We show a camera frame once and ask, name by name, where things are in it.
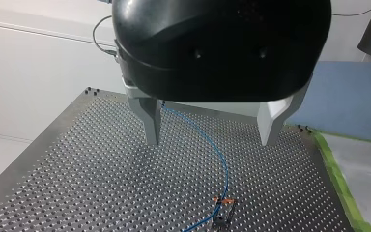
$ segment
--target perforated table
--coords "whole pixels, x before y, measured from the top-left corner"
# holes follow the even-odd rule
[[[309,134],[287,127],[263,147],[253,118],[167,107],[225,155],[231,231],[352,231]],[[160,144],[146,145],[126,96],[82,93],[0,175],[0,231],[181,231],[208,216],[221,162],[182,118],[161,122]]]

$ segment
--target blue cable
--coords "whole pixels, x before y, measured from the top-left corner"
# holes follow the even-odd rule
[[[222,162],[222,166],[224,168],[224,172],[225,172],[225,184],[224,184],[224,192],[222,193],[222,196],[221,196],[221,199],[225,199],[226,195],[227,195],[227,191],[228,191],[228,167],[227,167],[227,161],[224,157],[224,155],[219,151],[218,147],[215,145],[215,143],[213,143],[213,141],[206,135],[206,133],[201,130],[200,127],[198,127],[198,125],[196,123],[194,123],[194,121],[192,121],[191,119],[189,119],[188,117],[186,117],[185,115],[183,115],[182,113],[180,113],[179,111],[176,111],[174,109],[170,109],[170,108],[167,108],[165,107],[165,103],[163,102],[163,104],[161,105],[161,107],[179,117],[181,117],[182,119],[184,119],[186,122],[188,122],[190,125],[192,125],[194,128],[197,129],[197,131],[201,134],[201,136],[203,136],[211,145],[212,147],[214,148],[214,150],[216,151],[216,153],[218,154],[219,156],[219,159],[221,160]],[[221,205],[217,205],[215,207],[215,209],[213,210],[213,212],[206,218],[200,220],[199,222],[191,225],[190,227],[188,227],[187,229],[183,230],[183,232],[189,232],[195,228],[197,228],[198,226],[204,224],[204,223],[207,223],[210,219],[212,219],[217,213],[218,211],[221,209]]]

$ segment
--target white wall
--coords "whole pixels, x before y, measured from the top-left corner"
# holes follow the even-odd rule
[[[371,0],[334,0],[336,13],[358,13]],[[0,0],[0,134],[34,139],[86,87],[123,93],[121,71],[92,44],[94,24],[110,15],[96,0]],[[322,60],[361,61],[357,44],[371,14],[332,22]],[[113,45],[110,21],[98,31]],[[203,103],[255,116],[256,103]]]
[[[351,15],[371,9],[371,0],[332,0],[334,14]],[[321,61],[362,61],[365,53],[357,45],[371,18],[371,12],[359,16],[333,16]]]

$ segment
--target black cable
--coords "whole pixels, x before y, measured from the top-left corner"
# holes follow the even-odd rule
[[[98,22],[98,24],[96,24],[95,28],[93,28],[93,42],[95,43],[95,46],[102,52],[108,54],[108,55],[112,55],[112,56],[117,56],[117,52],[114,51],[114,50],[106,50],[104,48],[101,48],[98,44],[98,42],[96,41],[96,36],[95,36],[95,33],[96,33],[96,29],[98,29],[99,25],[101,25],[102,22],[104,22],[106,19],[110,18],[111,16],[107,16],[105,18],[103,18],[100,22]]]
[[[332,15],[334,16],[359,16],[359,15],[364,15],[369,12],[371,12],[371,9],[367,10],[366,12],[359,13],[359,14],[332,14]]]

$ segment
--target metal surface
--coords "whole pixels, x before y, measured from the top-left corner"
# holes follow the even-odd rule
[[[124,78],[122,78],[122,81],[128,95],[130,109],[143,123],[147,144],[157,145],[161,126],[161,105],[159,100],[148,96],[137,86],[128,84]]]
[[[211,213],[223,170],[210,144],[164,111],[160,144],[145,145],[125,101],[82,94],[0,175],[0,231],[179,231]],[[167,107],[226,156],[231,231],[352,230],[308,135],[286,129],[263,147],[252,118]]]

